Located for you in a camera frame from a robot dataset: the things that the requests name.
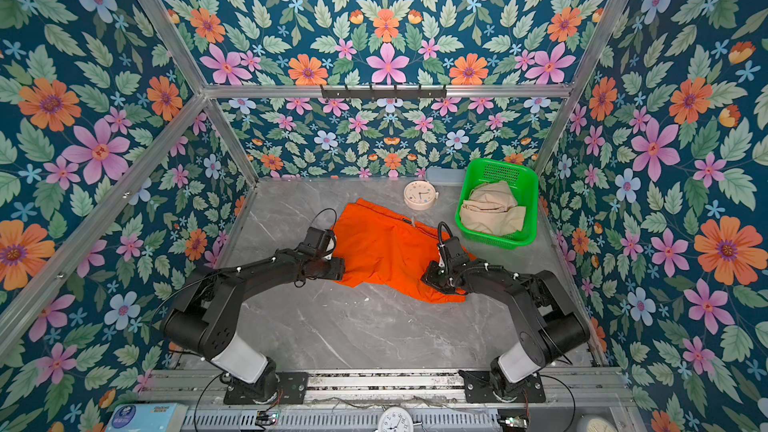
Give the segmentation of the orange shorts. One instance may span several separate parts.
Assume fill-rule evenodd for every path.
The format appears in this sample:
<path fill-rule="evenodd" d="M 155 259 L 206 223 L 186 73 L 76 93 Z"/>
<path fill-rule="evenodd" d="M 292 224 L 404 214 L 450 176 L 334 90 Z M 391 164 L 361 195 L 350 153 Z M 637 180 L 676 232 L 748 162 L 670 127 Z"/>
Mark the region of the orange shorts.
<path fill-rule="evenodd" d="M 344 261 L 342 285 L 384 285 L 413 299 L 431 303 L 462 303 L 421 281 L 438 260 L 437 230 L 383 206 L 359 199 L 344 208 L 334 227 L 336 258 Z"/>

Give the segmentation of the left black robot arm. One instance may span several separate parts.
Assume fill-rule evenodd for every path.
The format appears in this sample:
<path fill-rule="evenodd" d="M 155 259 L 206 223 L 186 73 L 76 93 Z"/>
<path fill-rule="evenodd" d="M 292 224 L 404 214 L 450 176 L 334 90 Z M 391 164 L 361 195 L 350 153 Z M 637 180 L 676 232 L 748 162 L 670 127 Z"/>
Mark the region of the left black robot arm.
<path fill-rule="evenodd" d="M 280 379 L 274 360 L 238 332 L 242 304 L 282 285 L 340 281 L 345 264 L 333 255 L 336 245 L 332 230 L 310 227 L 293 249 L 245 265 L 194 272 L 163 320 L 163 335 L 213 364 L 228 387 L 245 398 L 276 399 Z"/>

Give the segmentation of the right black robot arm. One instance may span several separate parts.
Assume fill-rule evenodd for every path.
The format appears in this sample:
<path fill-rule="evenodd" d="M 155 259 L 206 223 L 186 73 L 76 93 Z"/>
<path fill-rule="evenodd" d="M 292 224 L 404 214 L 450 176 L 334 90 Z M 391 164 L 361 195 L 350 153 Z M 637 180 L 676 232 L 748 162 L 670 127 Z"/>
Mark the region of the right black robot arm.
<path fill-rule="evenodd" d="M 439 259 L 429 264 L 421 281 L 444 295 L 485 295 L 510 313 L 515 342 L 493 359 L 487 381 L 498 399 L 517 399 L 537 384 L 540 370 L 589 341 L 590 325 L 553 272 L 520 275 L 473 259 L 443 221 L 437 235 Z"/>

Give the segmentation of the beige shorts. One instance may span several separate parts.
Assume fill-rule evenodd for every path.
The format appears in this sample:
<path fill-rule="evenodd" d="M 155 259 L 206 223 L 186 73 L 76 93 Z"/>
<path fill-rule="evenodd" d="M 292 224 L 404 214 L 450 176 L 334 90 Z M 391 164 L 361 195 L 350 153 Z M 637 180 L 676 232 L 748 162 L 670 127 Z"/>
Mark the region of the beige shorts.
<path fill-rule="evenodd" d="M 503 237 L 524 227 L 526 208 L 504 181 L 475 187 L 459 208 L 459 221 L 469 231 Z"/>

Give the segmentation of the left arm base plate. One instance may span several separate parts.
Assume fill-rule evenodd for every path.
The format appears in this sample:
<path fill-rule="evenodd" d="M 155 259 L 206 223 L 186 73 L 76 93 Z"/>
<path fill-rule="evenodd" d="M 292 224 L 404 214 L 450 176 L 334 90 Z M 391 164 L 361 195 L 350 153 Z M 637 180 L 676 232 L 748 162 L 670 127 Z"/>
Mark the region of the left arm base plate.
<path fill-rule="evenodd" d="M 253 384 L 229 379 L 223 402 L 226 405 L 302 404 L 308 388 L 306 372 L 264 374 Z"/>

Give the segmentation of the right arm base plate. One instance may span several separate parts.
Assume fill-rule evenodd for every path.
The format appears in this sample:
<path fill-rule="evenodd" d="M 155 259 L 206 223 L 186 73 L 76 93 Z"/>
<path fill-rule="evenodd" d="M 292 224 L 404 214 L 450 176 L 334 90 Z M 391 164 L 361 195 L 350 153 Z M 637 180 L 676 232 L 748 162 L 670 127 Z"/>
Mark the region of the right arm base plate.
<path fill-rule="evenodd" d="M 503 375 L 495 379 L 487 370 L 459 370 L 458 374 L 464 381 L 467 403 L 537 404 L 546 401 L 544 387 L 537 374 L 516 384 L 507 383 Z"/>

